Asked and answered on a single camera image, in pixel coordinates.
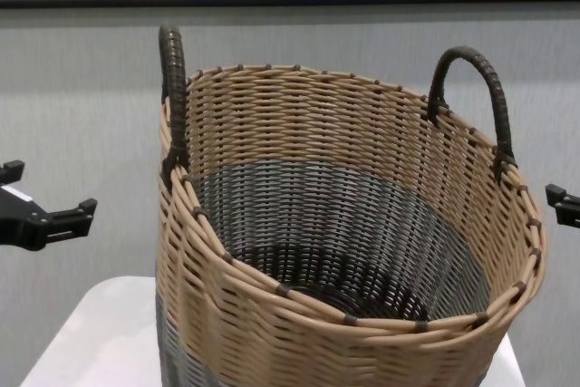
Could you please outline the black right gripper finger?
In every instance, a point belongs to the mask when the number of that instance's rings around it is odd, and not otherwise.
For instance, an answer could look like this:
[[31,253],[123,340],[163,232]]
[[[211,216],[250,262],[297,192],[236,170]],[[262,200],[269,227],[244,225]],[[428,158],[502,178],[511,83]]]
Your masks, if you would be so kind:
[[546,185],[545,190],[547,204],[555,210],[557,223],[580,227],[580,198],[569,195],[565,189],[555,184]]

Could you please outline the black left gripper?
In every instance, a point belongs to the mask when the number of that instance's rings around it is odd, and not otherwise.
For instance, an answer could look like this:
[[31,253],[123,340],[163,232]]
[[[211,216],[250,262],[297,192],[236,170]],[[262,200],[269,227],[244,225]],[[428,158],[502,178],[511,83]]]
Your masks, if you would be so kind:
[[[0,169],[0,181],[19,181],[24,162],[12,160]],[[75,208],[46,212],[17,189],[1,187],[1,245],[40,251],[46,243],[87,237],[98,201],[89,198]]]

